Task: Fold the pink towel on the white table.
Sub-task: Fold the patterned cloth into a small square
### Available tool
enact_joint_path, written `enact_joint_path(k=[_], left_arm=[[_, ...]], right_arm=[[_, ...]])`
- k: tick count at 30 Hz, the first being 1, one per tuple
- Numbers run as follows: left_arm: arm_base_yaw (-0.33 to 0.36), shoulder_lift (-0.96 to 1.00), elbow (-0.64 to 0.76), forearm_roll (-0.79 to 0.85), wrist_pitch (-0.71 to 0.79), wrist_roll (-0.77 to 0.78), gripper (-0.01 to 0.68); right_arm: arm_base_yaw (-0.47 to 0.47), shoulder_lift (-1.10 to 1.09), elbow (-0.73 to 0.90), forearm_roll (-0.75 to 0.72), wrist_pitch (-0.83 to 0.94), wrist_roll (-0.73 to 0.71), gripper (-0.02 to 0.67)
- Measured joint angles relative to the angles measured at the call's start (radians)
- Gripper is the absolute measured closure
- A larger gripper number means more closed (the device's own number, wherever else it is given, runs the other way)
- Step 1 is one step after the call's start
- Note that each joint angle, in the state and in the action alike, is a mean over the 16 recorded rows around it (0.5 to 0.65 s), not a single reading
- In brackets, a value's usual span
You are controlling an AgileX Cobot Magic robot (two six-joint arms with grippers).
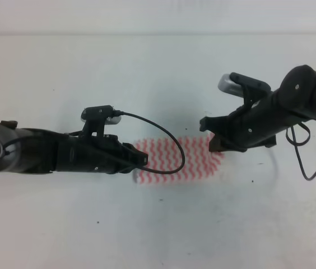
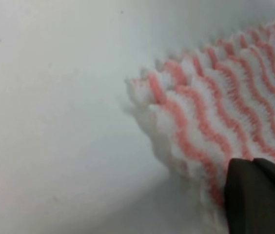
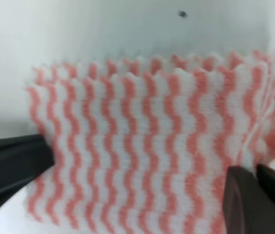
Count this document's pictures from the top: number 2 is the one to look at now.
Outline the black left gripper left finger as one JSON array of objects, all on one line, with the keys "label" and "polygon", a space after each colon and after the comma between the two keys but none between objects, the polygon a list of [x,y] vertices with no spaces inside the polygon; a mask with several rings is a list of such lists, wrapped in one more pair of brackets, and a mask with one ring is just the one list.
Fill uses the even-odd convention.
[{"label": "black left gripper left finger", "polygon": [[224,189],[229,233],[275,234],[275,210],[256,210],[252,205],[252,161],[232,159],[229,163]]}]

